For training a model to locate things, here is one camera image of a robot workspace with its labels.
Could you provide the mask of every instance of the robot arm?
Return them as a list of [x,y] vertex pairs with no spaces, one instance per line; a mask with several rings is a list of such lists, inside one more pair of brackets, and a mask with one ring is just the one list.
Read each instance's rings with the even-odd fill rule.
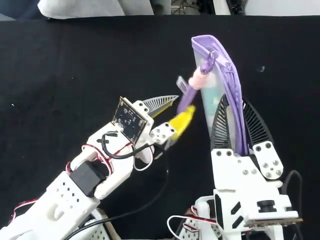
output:
[[[133,149],[146,148],[138,153],[143,162],[153,160],[157,143],[168,149],[176,130],[165,122],[152,130],[154,120],[142,102],[120,98],[118,108],[107,125],[91,135],[82,152],[70,163],[70,171],[63,171],[47,187],[46,192],[25,213],[0,230],[2,240],[63,240],[97,208],[100,201],[128,179],[134,167]],[[107,150],[123,159],[114,159]],[[108,176],[95,167],[100,160],[108,169]]]
[[[286,194],[280,194],[282,162],[261,117],[244,102],[249,155],[234,153],[227,119],[226,96],[213,120],[211,161],[215,189],[194,204],[196,216],[216,221],[196,223],[201,240],[241,240],[243,233],[265,232],[271,240],[283,240],[283,226],[302,222]],[[185,229],[179,238],[183,238]]]

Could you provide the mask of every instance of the black table surface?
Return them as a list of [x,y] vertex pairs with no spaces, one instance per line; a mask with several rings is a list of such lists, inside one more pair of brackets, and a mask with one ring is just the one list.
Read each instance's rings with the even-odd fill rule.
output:
[[[134,102],[179,95],[177,76],[187,79],[195,69],[191,37],[211,34],[237,66],[243,95],[268,125],[285,174],[296,169],[303,176],[302,231],[311,239],[320,222],[319,25],[316,16],[0,22],[1,226],[17,203],[39,197],[81,144],[111,120],[120,96]],[[168,188],[148,210],[113,222],[122,238],[169,237],[167,217],[212,194],[200,94],[195,105],[191,126],[168,151]],[[156,124],[173,117],[176,107]],[[134,172],[101,206],[110,217],[133,210],[148,202],[164,179],[161,158],[149,170]],[[295,207],[294,189],[290,198]]]

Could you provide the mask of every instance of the white cloth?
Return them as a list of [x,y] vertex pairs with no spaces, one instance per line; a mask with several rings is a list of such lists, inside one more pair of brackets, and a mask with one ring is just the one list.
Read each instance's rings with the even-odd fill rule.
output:
[[40,0],[38,8],[52,19],[154,14],[150,0]]

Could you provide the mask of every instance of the black cable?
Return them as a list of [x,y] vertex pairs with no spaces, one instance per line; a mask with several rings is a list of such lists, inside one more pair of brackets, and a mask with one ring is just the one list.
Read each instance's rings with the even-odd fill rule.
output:
[[136,155],[137,153],[141,152],[143,149],[146,149],[146,148],[149,148],[151,147],[152,145],[149,145],[149,144],[145,144],[135,150],[133,150],[132,152],[130,153],[127,153],[127,154],[124,154],[124,155],[114,155],[112,154],[111,152],[108,151],[107,149],[107,145],[106,145],[106,136],[108,136],[108,132],[103,134],[102,137],[101,137],[101,146],[102,146],[102,150],[104,151],[104,153],[106,155],[108,155],[110,158],[113,158],[113,159],[127,159],[127,158],[130,158],[134,155]]
[[[302,183],[303,183],[303,179],[301,174],[297,171],[297,170],[292,170],[291,172],[289,172],[288,176],[285,178],[284,183],[281,187],[281,193],[288,195],[288,185],[292,179],[293,176],[296,176],[299,180],[299,186],[298,186],[298,214],[299,217],[302,216]],[[298,224],[294,224],[293,225],[293,231],[294,231],[294,236],[292,240],[296,240],[297,237],[300,240],[303,240],[303,235],[300,229],[300,226]]]
[[281,192],[284,195],[288,195],[288,185],[293,176],[296,176],[299,180],[298,186],[298,213],[299,216],[302,216],[302,176],[297,170],[292,170],[289,172],[288,176],[285,178],[284,183],[281,187]]
[[118,216],[101,219],[101,220],[92,222],[92,223],[90,223],[88,225],[85,225],[85,226],[79,228],[78,230],[75,230],[74,232],[70,233],[64,240],[69,240],[73,236],[75,236],[76,234],[82,232],[83,230],[91,228],[93,226],[96,226],[96,225],[99,225],[99,224],[104,224],[104,223],[111,222],[111,221],[115,221],[115,220],[127,217],[129,215],[133,215],[133,214],[139,213],[140,211],[145,210],[146,208],[150,207],[156,200],[158,200],[158,198],[164,193],[165,189],[167,188],[168,182],[169,182],[169,158],[168,158],[168,155],[166,153],[166,150],[161,145],[155,143],[154,146],[158,147],[161,150],[161,152],[163,153],[163,155],[165,156],[166,168],[165,168],[165,183],[164,183],[163,187],[160,189],[160,191],[153,197],[153,199],[151,201],[149,201],[148,203],[146,203],[145,205],[139,207],[136,210],[129,211],[129,212],[120,214]]

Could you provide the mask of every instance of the purple fabric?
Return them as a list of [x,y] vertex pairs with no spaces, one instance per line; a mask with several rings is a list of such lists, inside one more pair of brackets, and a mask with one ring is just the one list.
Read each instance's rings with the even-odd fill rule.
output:
[[185,94],[182,96],[182,99],[178,105],[177,114],[180,114],[187,109],[187,107],[192,103],[193,99],[195,98],[196,93],[197,90],[195,90],[192,86],[188,85],[188,88]]
[[248,154],[246,129],[243,114],[242,91],[236,66],[222,44],[211,35],[195,36],[191,39],[195,52],[205,59],[215,59],[219,74],[235,120],[235,152],[240,155]]

